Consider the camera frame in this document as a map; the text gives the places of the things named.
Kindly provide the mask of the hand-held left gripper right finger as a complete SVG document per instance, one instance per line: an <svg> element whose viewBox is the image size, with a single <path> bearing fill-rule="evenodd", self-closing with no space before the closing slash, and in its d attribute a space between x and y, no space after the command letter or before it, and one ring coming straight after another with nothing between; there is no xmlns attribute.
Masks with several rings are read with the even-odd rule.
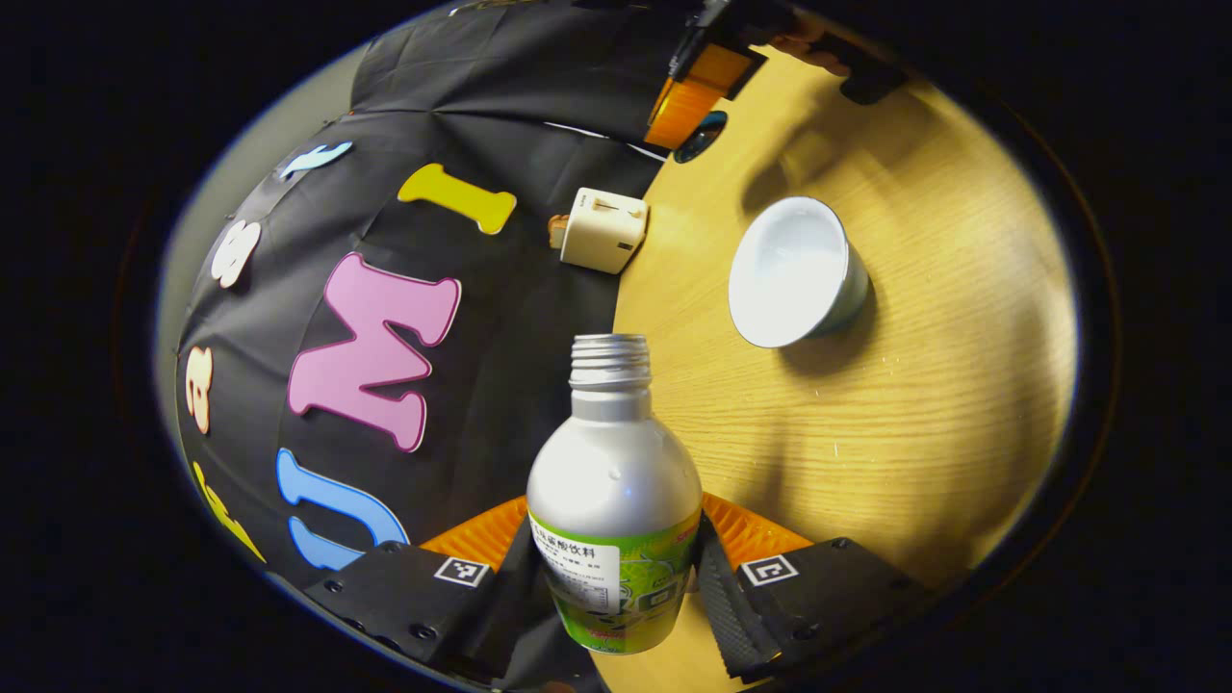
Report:
<svg viewBox="0 0 1232 693"><path fill-rule="evenodd" d="M712 493L696 567L723 666L744 683L843 662L936 601L850 538L809 541Z"/></svg>

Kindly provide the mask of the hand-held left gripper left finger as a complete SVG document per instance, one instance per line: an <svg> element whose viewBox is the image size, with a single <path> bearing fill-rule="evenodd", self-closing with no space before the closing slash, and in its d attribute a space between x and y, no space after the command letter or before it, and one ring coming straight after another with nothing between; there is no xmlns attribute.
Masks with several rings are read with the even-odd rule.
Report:
<svg viewBox="0 0 1232 693"><path fill-rule="evenodd" d="M304 588L317 612L386 658L485 687L535 614L540 552L524 496L423 545L384 541Z"/></svg>

